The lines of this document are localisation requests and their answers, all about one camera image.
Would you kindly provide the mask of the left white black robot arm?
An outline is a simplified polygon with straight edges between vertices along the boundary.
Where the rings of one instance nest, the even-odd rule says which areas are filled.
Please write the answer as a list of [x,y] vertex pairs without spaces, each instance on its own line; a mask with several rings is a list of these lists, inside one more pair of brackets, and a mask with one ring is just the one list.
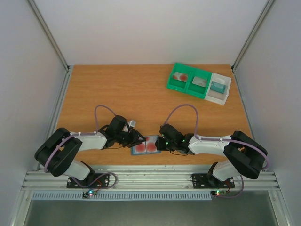
[[69,177],[69,187],[96,187],[96,182],[105,175],[96,174],[86,163],[75,160],[78,152],[86,150],[104,150],[119,144],[133,147],[146,141],[146,138],[134,129],[135,121],[116,115],[110,124],[91,133],[70,132],[66,128],[57,129],[36,151],[35,160],[44,167],[44,171],[54,177]]

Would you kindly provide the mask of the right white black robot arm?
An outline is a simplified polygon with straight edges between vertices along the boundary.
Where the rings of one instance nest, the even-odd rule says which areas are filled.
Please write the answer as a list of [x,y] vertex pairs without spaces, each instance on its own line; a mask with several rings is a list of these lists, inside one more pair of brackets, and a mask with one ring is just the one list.
[[206,174],[192,174],[194,188],[234,188],[236,176],[257,179],[268,152],[241,131],[224,137],[204,137],[193,133],[182,134],[172,125],[161,126],[155,146],[160,151],[177,151],[182,155],[212,154],[226,157],[215,162]]

